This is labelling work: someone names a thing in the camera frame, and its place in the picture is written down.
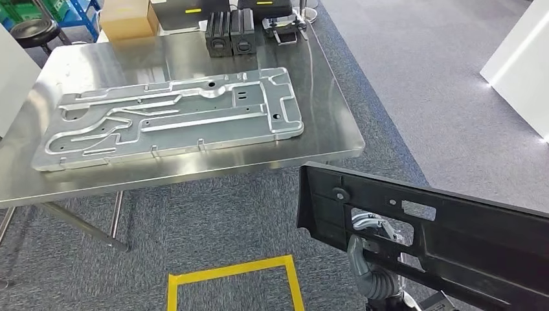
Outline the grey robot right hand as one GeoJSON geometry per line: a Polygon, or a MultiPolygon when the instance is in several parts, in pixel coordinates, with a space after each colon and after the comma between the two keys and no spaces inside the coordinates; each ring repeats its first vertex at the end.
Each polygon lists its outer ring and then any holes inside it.
{"type": "MultiPolygon", "coordinates": [[[[379,215],[370,212],[359,212],[352,216],[353,228],[357,231],[372,229],[375,234],[382,235],[397,242],[404,238],[390,223],[379,215]]],[[[401,281],[395,273],[368,262],[363,250],[375,251],[379,246],[356,235],[349,239],[347,255],[350,267],[355,277],[359,291],[366,297],[395,295],[401,291],[401,281]]]]}

